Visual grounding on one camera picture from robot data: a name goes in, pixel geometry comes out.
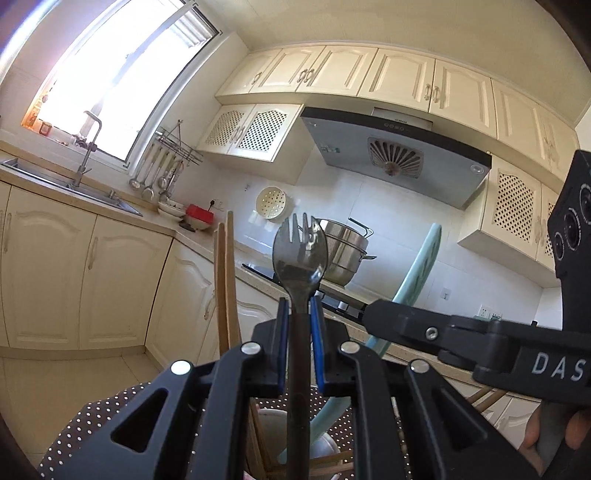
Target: ceiling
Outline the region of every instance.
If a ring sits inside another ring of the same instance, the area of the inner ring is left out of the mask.
[[[257,50],[285,43],[370,41],[417,48],[507,79],[575,124],[591,73],[535,0],[204,0]]]

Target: utensil rack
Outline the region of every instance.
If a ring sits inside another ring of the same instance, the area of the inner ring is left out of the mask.
[[[177,124],[170,131],[164,127],[159,127],[154,134],[154,139],[174,152],[180,157],[181,161],[187,160],[190,163],[195,163],[195,165],[201,165],[203,157],[193,147],[181,140],[182,123],[182,120],[177,120]],[[173,133],[175,130],[178,130],[178,136]]]

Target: camera lens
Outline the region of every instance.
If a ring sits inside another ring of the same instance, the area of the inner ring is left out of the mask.
[[[564,256],[564,240],[562,240],[562,235],[558,232],[554,236],[554,252],[556,253],[556,258],[562,260]]]
[[[566,233],[566,242],[571,250],[575,250],[579,246],[581,241],[581,227],[579,223],[579,217],[574,209],[569,208],[564,216],[564,225]]]
[[[591,188],[587,184],[581,185],[579,193],[579,203],[581,205],[581,213],[583,219],[591,225]]]

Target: stainless steel pot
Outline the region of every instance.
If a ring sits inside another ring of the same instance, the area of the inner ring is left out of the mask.
[[[350,226],[333,220],[318,220],[326,234],[329,250],[329,263],[324,279],[342,287],[351,281],[362,260],[376,258],[374,255],[367,255],[365,251],[369,244],[368,238],[374,234],[374,231],[357,220],[352,218],[349,220],[363,227],[365,234],[362,235]]]

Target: faucet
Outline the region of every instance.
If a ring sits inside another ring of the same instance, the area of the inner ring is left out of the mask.
[[[90,157],[90,152],[96,151],[96,143],[95,143],[96,137],[99,136],[100,129],[103,128],[103,122],[101,122],[100,118],[98,118],[95,114],[93,114],[92,112],[89,112],[88,110],[85,110],[84,113],[86,115],[88,115],[90,118],[92,118],[95,122],[98,122],[99,129],[96,131],[95,137],[94,137],[94,139],[92,139],[92,142],[90,142],[88,144],[88,146],[86,147],[86,155],[84,155],[84,160],[82,160],[80,167],[78,167],[78,170],[76,170],[76,174],[74,175],[74,181],[72,182],[72,186],[74,186],[74,187],[79,187],[80,182],[82,181],[82,175],[84,175],[85,173],[88,173],[90,170],[92,170],[92,168],[89,168],[87,170],[86,164],[88,163],[88,159]]]

